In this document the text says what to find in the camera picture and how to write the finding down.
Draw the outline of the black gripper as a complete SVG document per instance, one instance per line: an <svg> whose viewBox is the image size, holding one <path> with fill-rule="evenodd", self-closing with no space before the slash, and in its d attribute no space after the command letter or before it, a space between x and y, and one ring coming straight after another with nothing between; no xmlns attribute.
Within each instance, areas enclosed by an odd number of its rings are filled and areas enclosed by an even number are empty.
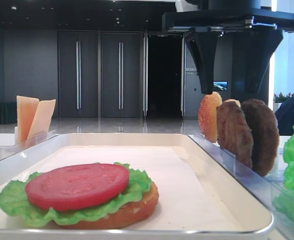
<svg viewBox="0 0 294 240"><path fill-rule="evenodd" d="M260 90L270 58L283 40L282 31L294 33L294 13L232 6L235 3L237 1L232 0L227 6L166 12L162 16L163 31L186 32L186 45L205 95L212 94L215 81L223 80L221 40L224 32L253 29L245 35L244 80L245 91L252 94Z"/></svg>

